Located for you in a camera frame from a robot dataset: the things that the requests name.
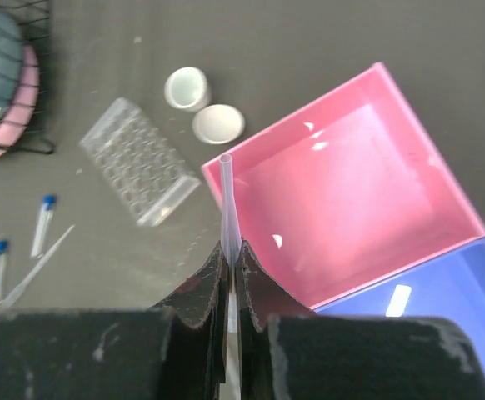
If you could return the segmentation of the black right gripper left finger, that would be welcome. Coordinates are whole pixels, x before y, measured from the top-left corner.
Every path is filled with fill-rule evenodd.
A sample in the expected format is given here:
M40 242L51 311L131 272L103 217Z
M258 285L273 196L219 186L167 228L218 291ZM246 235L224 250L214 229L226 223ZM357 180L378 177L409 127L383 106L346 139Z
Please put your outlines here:
M229 266L217 243L201 268L157 304L170 312L159 396L217 396L226 382Z

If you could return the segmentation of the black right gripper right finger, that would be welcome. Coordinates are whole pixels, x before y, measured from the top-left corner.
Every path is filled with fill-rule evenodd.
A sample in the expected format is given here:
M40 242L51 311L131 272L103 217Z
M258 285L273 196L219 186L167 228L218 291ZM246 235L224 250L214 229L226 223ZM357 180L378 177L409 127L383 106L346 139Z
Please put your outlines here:
M265 271L249 241L242 241L235 264L235 294L239 326L241 394L273 396L275 377L285 358L278 346L278 323L284 317L314 316L316 313L286 291Z

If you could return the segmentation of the clear plastic pipette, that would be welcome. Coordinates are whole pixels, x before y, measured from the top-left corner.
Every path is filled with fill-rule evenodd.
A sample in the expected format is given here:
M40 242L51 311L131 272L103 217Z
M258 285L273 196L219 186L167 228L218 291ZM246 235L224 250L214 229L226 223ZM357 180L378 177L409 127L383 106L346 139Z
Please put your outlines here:
M1 301L1 304L10 308L27 290L29 284L33 279L42 271L48 261L53 257L55 252L61 247L65 238L75 228L75 225L71 225L64 234L47 250L47 252L37 261L32 270L26 275L26 277Z
M221 246L228 263L227 339L230 339L238 338L238 300L235 290L235 264L242 246L234 197L233 159L230 154L223 154L220 157L220 173L222 181ZM233 345L229 343L227 344L226 377L227 383L232 389L233 398L240 399L241 387L238 350L234 350Z

